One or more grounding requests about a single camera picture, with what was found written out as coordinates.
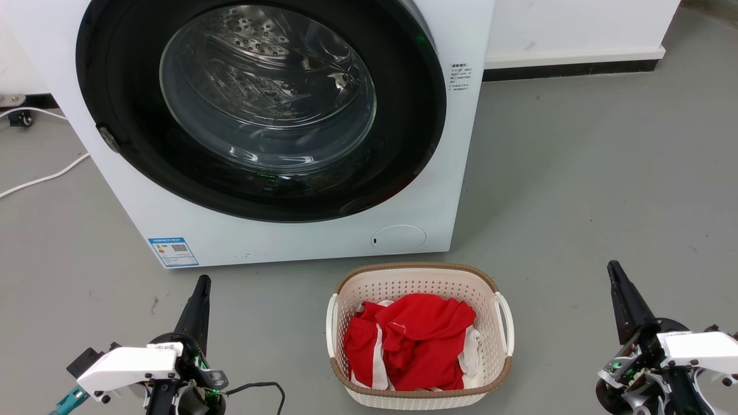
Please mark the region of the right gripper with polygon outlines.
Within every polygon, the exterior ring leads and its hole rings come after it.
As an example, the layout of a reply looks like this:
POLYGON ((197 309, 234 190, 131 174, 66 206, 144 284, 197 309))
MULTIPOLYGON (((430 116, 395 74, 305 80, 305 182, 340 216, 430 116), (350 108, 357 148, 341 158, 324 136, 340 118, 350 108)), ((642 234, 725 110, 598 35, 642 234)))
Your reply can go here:
POLYGON ((607 273, 622 347, 598 373, 601 407, 610 415, 716 415, 698 388, 704 369, 686 365, 666 375, 661 366, 666 355, 657 335, 686 333, 688 328, 656 318, 620 262, 608 262, 607 273))

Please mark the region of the round white filter cover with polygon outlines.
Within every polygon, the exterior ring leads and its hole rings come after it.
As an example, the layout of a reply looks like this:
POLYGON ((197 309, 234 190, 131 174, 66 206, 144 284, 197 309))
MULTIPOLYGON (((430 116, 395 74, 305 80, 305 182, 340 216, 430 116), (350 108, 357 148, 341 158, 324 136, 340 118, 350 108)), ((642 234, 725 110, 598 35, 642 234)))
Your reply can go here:
POLYGON ((371 238, 375 250, 388 255, 412 253, 420 249, 427 234, 415 226, 396 224, 380 229, 371 238))

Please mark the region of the black baseboard strip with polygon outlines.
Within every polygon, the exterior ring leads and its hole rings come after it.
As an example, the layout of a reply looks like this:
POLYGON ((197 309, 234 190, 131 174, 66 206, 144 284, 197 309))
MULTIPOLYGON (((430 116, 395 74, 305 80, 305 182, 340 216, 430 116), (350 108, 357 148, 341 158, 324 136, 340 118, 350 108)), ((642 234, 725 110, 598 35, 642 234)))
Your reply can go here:
POLYGON ((599 74, 652 73, 659 59, 638 61, 556 64, 545 66, 485 69, 482 82, 535 80, 598 76, 599 74))

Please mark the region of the cream plastic laundry basket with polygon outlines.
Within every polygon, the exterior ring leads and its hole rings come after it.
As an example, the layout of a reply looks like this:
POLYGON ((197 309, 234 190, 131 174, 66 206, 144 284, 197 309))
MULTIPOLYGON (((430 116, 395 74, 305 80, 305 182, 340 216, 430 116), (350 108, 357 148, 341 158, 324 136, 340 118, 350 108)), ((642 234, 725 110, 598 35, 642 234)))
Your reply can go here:
POLYGON ((325 342, 330 366, 348 394, 361 405, 385 410, 446 410, 479 402, 498 388, 513 365, 515 331, 508 301, 483 271, 459 263, 377 263, 350 271, 329 299, 325 342), (427 293, 467 302, 477 313, 481 334, 479 368, 458 391, 380 391, 352 383, 343 340, 350 318, 366 300, 397 300, 427 293))

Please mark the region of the black round washer door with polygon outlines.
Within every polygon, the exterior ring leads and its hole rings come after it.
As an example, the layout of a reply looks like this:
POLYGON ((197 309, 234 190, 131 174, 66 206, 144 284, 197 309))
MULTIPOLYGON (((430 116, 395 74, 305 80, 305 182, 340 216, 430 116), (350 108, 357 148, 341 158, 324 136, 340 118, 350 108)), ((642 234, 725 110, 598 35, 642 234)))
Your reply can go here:
POLYGON ((245 220, 371 209, 414 181, 446 120, 408 0, 90 0, 76 69, 126 162, 245 220))

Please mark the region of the grey washer door latch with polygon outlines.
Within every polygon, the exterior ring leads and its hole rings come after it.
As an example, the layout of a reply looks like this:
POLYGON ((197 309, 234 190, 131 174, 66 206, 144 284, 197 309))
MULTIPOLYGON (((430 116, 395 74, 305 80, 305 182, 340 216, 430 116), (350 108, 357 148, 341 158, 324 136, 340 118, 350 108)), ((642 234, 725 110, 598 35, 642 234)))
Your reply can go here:
POLYGON ((108 128, 108 126, 98 124, 96 126, 96 129, 98 130, 102 140, 106 143, 106 145, 108 145, 109 149, 111 149, 114 153, 121 152, 121 145, 119 144, 116 137, 114 137, 112 131, 108 128))

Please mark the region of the white front-load washing machine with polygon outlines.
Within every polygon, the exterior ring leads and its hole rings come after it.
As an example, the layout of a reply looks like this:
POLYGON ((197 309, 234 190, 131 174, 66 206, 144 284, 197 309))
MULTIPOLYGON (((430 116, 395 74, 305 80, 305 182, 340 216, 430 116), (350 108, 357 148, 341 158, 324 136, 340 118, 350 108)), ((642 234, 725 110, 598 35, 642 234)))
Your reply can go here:
POLYGON ((224 266, 385 255, 371 246, 371 238, 396 224, 415 226, 427 234, 426 242, 415 252, 450 249, 495 0, 408 1, 430 29, 445 80, 446 120, 439 144, 414 181, 387 201, 350 216, 317 222, 245 220, 201 207, 158 186, 109 149, 77 79, 77 32, 90 0, 0 0, 0 18, 44 78, 146 242, 183 238, 199 266, 224 266), (473 67, 468 91, 448 91, 452 63, 473 67))

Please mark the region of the red and white garment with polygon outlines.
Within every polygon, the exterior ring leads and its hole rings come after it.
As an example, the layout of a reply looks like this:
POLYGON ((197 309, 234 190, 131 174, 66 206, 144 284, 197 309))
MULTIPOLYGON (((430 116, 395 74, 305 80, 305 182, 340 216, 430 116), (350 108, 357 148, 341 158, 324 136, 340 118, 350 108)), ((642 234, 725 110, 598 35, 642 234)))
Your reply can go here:
POLYGON ((343 340, 351 383, 385 391, 463 389, 480 372, 476 318, 466 302, 427 293, 363 302, 343 340))

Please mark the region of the blue energy label sticker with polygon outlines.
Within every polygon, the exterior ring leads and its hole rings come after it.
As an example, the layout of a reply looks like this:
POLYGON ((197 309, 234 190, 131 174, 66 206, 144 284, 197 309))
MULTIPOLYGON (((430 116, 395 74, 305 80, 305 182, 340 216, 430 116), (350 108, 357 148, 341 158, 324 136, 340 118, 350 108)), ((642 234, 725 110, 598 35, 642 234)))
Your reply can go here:
POLYGON ((148 242, 165 268, 199 266, 183 238, 153 238, 148 239, 148 242))

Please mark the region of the small printed text sticker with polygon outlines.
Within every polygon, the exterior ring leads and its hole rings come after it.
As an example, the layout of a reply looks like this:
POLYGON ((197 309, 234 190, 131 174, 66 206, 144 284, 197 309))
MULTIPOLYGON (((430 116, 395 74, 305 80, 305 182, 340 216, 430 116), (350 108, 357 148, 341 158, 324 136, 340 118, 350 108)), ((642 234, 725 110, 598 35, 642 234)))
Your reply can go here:
POLYGON ((473 80, 473 67, 468 63, 452 63, 446 86, 449 92, 468 91, 473 80))

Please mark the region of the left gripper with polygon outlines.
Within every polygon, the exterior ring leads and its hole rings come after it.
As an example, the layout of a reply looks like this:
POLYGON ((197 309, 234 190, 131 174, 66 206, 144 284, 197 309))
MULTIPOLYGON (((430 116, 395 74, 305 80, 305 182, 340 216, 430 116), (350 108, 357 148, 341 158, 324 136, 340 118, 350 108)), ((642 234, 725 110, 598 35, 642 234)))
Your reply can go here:
POLYGON ((183 346, 174 371, 145 381, 145 415, 225 415, 224 371, 206 359, 210 324, 211 278, 201 275, 187 300, 174 333, 155 337, 150 346, 183 346))

